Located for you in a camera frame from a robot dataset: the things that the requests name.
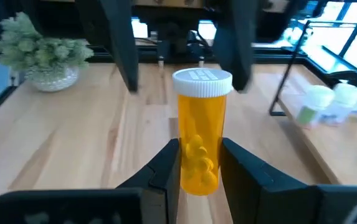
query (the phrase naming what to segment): white bottle cap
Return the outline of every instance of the white bottle cap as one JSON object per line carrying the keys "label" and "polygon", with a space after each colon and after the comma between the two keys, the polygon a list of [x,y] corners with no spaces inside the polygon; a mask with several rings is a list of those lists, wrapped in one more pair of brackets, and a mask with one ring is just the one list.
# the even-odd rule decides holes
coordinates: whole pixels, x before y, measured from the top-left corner
{"label": "white bottle cap", "polygon": [[335,97],[335,92],[321,85],[311,86],[306,94],[306,104],[316,110],[325,109]]}
{"label": "white bottle cap", "polygon": [[333,91],[335,91],[335,102],[346,107],[354,107],[357,104],[357,87],[347,83],[339,83],[335,85]]}
{"label": "white bottle cap", "polygon": [[229,72],[211,68],[187,68],[174,72],[173,86],[178,94],[197,98],[224,96],[233,89]]}

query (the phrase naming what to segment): wooden table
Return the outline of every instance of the wooden table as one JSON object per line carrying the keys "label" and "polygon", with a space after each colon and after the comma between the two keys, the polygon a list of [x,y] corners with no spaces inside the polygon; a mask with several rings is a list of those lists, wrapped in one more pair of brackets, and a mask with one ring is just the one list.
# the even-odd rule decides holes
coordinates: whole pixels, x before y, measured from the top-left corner
{"label": "wooden table", "polygon": [[[92,64],[78,83],[57,93],[41,93],[23,83],[0,107],[0,194],[122,183],[177,136],[171,74],[185,67],[190,65],[159,71],[157,65],[140,64],[137,95],[127,92],[114,64]],[[284,69],[253,67],[248,93],[228,96],[224,134],[306,183],[324,183],[306,146],[291,132],[291,122],[266,113]],[[308,77],[301,65],[294,70]],[[208,197],[181,192],[178,223],[232,223],[220,186]]]}
{"label": "wooden table", "polygon": [[[281,94],[278,103],[290,119],[300,111],[303,96],[284,92]],[[350,118],[339,127],[321,124],[314,129],[298,127],[298,131],[332,183],[357,185],[355,118]]]}

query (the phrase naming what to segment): black metal frame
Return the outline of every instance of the black metal frame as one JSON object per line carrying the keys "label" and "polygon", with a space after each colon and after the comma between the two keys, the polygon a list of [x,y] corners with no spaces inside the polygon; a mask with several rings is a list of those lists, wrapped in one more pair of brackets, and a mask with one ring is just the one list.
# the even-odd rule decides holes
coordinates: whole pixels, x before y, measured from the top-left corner
{"label": "black metal frame", "polygon": [[[295,49],[293,51],[293,54],[292,54],[292,58],[290,59],[289,63],[288,63],[288,66],[286,68],[286,71],[285,73],[283,74],[283,78],[281,79],[280,83],[279,83],[279,86],[278,86],[278,90],[276,91],[275,93],[275,96],[274,96],[274,99],[273,101],[271,102],[271,105],[270,105],[270,108],[269,108],[269,114],[271,116],[286,116],[284,112],[282,111],[274,111],[274,107],[275,107],[275,104],[278,102],[279,100],[279,96],[282,92],[282,87],[283,85],[285,84],[286,82],[286,79],[288,78],[289,76],[289,73],[290,73],[290,69],[292,67],[292,65],[294,64],[294,61],[296,60],[296,57],[298,55],[298,52],[303,44],[303,38],[304,38],[304,35],[307,31],[307,28],[310,26],[311,23],[316,23],[316,24],[354,24],[354,25],[357,25],[357,22],[343,22],[343,21],[319,21],[319,20],[313,20],[313,19],[310,19],[306,22],[306,24],[304,25],[303,27],[303,30],[302,30],[302,34],[295,46]],[[341,62],[344,64],[344,65],[352,65],[350,63],[348,63],[347,61],[344,61],[343,59],[341,59]],[[324,83],[326,83],[330,88],[333,87],[332,83],[327,83],[326,81],[323,80]]]}

